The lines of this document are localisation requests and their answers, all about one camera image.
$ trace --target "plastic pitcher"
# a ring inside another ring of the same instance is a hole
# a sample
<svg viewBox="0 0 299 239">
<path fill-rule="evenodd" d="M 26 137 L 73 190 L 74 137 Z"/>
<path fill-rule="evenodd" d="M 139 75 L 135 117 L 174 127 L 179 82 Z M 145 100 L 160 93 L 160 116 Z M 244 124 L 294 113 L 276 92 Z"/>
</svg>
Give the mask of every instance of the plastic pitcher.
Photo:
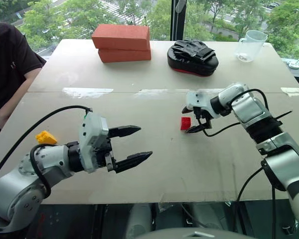
<svg viewBox="0 0 299 239">
<path fill-rule="evenodd" d="M 268 35 L 257 30 L 249 30 L 244 38 L 239 40 L 239 46 L 235 51 L 238 59 L 243 62 L 251 62 L 258 55 Z"/>
</svg>

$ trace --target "crosswalk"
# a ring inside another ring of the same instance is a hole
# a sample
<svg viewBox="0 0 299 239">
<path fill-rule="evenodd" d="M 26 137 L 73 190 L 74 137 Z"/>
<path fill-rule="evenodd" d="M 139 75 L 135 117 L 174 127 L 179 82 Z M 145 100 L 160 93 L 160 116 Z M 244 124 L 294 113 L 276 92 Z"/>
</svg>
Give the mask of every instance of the crosswalk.
<svg viewBox="0 0 299 239">
<path fill-rule="evenodd" d="M 101 3 L 102 8 L 106 9 L 107 12 L 112 13 L 114 16 L 121 18 L 126 22 L 134 22 L 131 16 L 125 16 L 119 14 L 120 7 L 118 5 L 104 0 L 99 0 L 99 2 Z M 144 19 L 143 16 L 141 18 L 135 16 L 134 18 L 135 18 L 136 25 L 140 25 Z"/>
</svg>

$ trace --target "orange brick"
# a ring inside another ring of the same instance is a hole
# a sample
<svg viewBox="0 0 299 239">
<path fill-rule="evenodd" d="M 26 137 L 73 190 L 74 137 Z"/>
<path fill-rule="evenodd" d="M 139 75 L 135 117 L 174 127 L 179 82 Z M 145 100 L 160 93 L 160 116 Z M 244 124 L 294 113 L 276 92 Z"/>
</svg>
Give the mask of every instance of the orange brick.
<svg viewBox="0 0 299 239">
<path fill-rule="evenodd" d="M 92 40 L 99 49 L 150 50 L 150 28 L 100 24 L 92 34 Z"/>
<path fill-rule="evenodd" d="M 99 49 L 99 56 L 104 63 L 122 61 L 146 61 L 151 59 L 150 50 L 148 51 L 127 51 Z"/>
</svg>

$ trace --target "black cable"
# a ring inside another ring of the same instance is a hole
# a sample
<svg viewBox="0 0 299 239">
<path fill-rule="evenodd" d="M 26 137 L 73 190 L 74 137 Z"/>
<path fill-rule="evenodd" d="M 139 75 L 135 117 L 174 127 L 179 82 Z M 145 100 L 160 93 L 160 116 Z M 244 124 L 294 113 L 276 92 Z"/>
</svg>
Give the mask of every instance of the black cable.
<svg viewBox="0 0 299 239">
<path fill-rule="evenodd" d="M 31 165 L 33 167 L 33 170 L 35 172 L 35 174 L 39 177 L 39 179 L 41 180 L 42 184 L 45 186 L 45 195 L 44 198 L 47 198 L 50 196 L 51 194 L 51 186 L 48 183 L 48 181 L 46 180 L 46 178 L 43 176 L 43 174 L 41 173 L 41 170 L 39 169 L 36 161 L 35 161 L 35 157 L 34 157 L 34 153 L 38 148 L 41 147 L 45 147 L 45 146 L 55 146 L 53 144 L 48 144 L 48 143 L 43 143 L 43 144 L 38 144 L 35 147 L 32 148 L 32 150 L 30 151 L 30 162 Z"/>
<path fill-rule="evenodd" d="M 246 94 L 246 93 L 249 93 L 249 92 L 252 92 L 252 91 L 259 92 L 259 93 L 262 95 L 262 97 L 264 98 L 265 107 L 266 107 L 267 110 L 269 110 L 267 97 L 265 96 L 264 92 L 262 92 L 262 91 L 259 90 L 259 89 L 250 89 L 250 90 L 246 90 L 246 91 L 244 91 L 244 92 L 242 92 L 242 93 L 236 95 L 236 96 L 231 100 L 231 102 L 229 103 L 229 107 L 230 107 L 230 109 L 232 110 L 232 104 L 233 104 L 233 102 L 234 102 L 236 99 L 238 99 L 238 98 L 241 97 L 242 95 L 244 95 L 244 94 Z"/>
<path fill-rule="evenodd" d="M 284 113 L 284 114 L 282 114 L 282 115 L 276 117 L 276 119 L 278 120 L 278 119 L 280 119 L 280 118 L 282 118 L 282 117 L 284 117 L 284 116 L 286 116 L 286 115 L 288 115 L 288 114 L 290 114 L 290 113 L 292 113 L 292 112 L 293 112 L 293 111 L 288 111 L 288 112 L 286 112 L 286 113 Z M 208 134 L 208 133 L 206 132 L 205 129 L 203 129 L 203 132 L 204 132 L 204 134 L 205 134 L 207 137 L 213 137 L 213 136 L 215 136 L 215 135 L 218 135 L 218 134 L 221 133 L 222 131 L 224 131 L 224 130 L 230 128 L 230 127 L 239 125 L 239 124 L 240 124 L 239 122 L 237 122 L 237 123 L 233 123 L 233 124 L 231 124 L 231 125 L 229 125 L 229 126 L 226 126 L 226 127 L 222 128 L 221 130 L 219 130 L 219 131 L 217 131 L 216 133 L 213 133 L 213 134 Z"/>
<path fill-rule="evenodd" d="M 205 134 L 207 137 L 213 137 L 213 136 L 215 136 L 215 135 L 221 133 L 222 131 L 224 131 L 224 130 L 226 130 L 226 129 L 232 127 L 232 126 L 236 126 L 236 125 L 239 125 L 239 124 L 240 124 L 239 122 L 237 122 L 237 123 L 233 123 L 233 124 L 231 124 L 231 125 L 229 125 L 229 126 L 226 126 L 226 127 L 222 128 L 221 130 L 219 130 L 219 131 L 217 131 L 216 133 L 213 133 L 213 134 L 208 134 L 208 133 L 205 131 L 205 129 L 203 129 L 203 132 L 204 132 L 204 134 Z"/>
<path fill-rule="evenodd" d="M 181 203 L 180 204 L 183 210 L 186 212 L 186 214 L 196 223 L 200 224 L 202 227 L 207 228 L 208 226 L 205 225 L 204 223 L 201 223 L 199 220 L 197 220 L 194 216 L 192 216 L 189 211 L 184 207 L 184 205 Z"/>
<path fill-rule="evenodd" d="M 284 116 L 290 114 L 291 112 L 292 112 L 292 111 L 288 111 L 288 112 L 286 112 L 286 113 L 284 113 L 284 114 L 282 114 L 282 115 L 276 117 L 276 119 L 278 120 L 278 119 L 280 119 L 280 118 L 282 118 L 282 117 L 284 117 Z"/>
<path fill-rule="evenodd" d="M 236 206 L 235 206 L 235 213 L 234 213 L 234 220 L 233 220 L 233 232 L 236 229 L 236 217 L 238 214 L 238 209 L 239 209 L 239 201 L 241 198 L 241 195 L 243 194 L 245 187 L 247 186 L 247 184 L 249 183 L 250 180 L 252 180 L 253 177 L 255 177 L 259 172 L 261 172 L 263 170 L 263 168 L 258 169 L 256 172 L 254 172 L 244 183 L 244 185 L 242 186 L 242 188 L 240 189 L 240 192 L 238 194 L 237 200 L 236 200 Z"/>
<path fill-rule="evenodd" d="M 273 232 L 272 239 L 276 239 L 276 192 L 275 187 L 272 186 L 272 204 L 273 204 Z"/>
<path fill-rule="evenodd" d="M 31 128 L 29 128 L 18 140 L 17 142 L 12 146 L 12 148 L 9 150 L 9 152 L 5 155 L 5 157 L 1 160 L 0 162 L 0 170 L 1 168 L 4 166 L 4 164 L 6 163 L 6 161 L 8 160 L 8 158 L 11 156 L 11 154 L 15 151 L 15 149 L 19 146 L 19 144 L 22 142 L 22 140 L 24 140 L 25 137 L 27 137 L 27 135 L 29 133 L 31 133 L 39 124 L 41 124 L 43 121 L 45 121 L 46 119 L 48 119 L 49 117 L 55 115 L 56 113 L 58 112 L 61 112 L 61 111 L 65 111 L 65 110 L 68 110 L 68 109 L 75 109 L 75 108 L 78 108 L 78 109 L 84 109 L 86 114 L 87 112 L 91 112 L 92 110 L 88 107 L 85 107 L 85 106 L 66 106 L 66 107 L 62 107 L 62 108 L 59 108 L 51 113 L 49 113 L 48 115 L 46 115 L 45 117 L 43 117 L 42 119 L 40 119 L 37 123 L 35 123 Z"/>
</svg>

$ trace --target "person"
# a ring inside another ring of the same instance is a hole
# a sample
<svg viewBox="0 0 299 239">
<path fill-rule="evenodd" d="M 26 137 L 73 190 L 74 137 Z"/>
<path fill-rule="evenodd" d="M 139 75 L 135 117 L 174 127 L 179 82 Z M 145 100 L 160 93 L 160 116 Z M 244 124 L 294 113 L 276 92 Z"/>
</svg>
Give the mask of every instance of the person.
<svg viewBox="0 0 299 239">
<path fill-rule="evenodd" d="M 0 130 L 44 64 L 14 26 L 0 23 Z"/>
</svg>

